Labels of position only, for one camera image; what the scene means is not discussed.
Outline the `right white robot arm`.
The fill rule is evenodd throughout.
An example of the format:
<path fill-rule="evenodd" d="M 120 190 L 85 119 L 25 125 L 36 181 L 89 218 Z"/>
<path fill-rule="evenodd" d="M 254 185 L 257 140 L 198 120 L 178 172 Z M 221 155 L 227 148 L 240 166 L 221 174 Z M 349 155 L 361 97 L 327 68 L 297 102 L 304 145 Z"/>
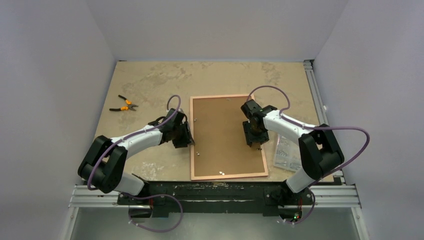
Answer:
<path fill-rule="evenodd" d="M 253 99 L 241 106 L 247 118 L 242 123 L 246 144 L 264 144 L 269 141 L 268 132 L 275 132 L 299 147 L 301 168 L 282 184 L 280 196 L 288 204 L 300 198 L 301 191 L 328 175 L 344 163 L 345 157 L 330 127 L 303 123 L 281 113 L 276 107 L 261 107 Z"/>

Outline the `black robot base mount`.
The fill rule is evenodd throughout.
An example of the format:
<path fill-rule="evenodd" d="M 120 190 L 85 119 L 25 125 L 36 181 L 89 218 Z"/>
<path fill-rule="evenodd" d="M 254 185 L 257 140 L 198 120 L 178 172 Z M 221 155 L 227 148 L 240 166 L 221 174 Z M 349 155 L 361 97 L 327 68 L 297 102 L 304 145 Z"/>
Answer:
<path fill-rule="evenodd" d="M 296 222 L 314 204 L 310 189 L 292 193 L 283 182 L 150 181 L 136 197 L 118 195 L 134 218 L 166 218 L 170 213 L 261 214 Z"/>

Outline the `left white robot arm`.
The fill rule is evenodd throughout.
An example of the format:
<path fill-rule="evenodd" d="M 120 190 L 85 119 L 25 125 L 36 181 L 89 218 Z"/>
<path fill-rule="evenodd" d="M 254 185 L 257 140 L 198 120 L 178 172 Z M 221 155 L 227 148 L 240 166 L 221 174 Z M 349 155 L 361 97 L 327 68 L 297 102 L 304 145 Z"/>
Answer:
<path fill-rule="evenodd" d="M 146 203 L 149 191 L 146 181 L 124 172 L 126 161 L 148 148 L 172 142 L 173 146 L 186 148 L 194 145 L 187 115 L 171 108 L 166 116 L 149 122 L 143 128 L 120 137 L 96 137 L 82 160 L 77 174 L 88 186 L 107 194 L 124 192 L 138 205 Z"/>

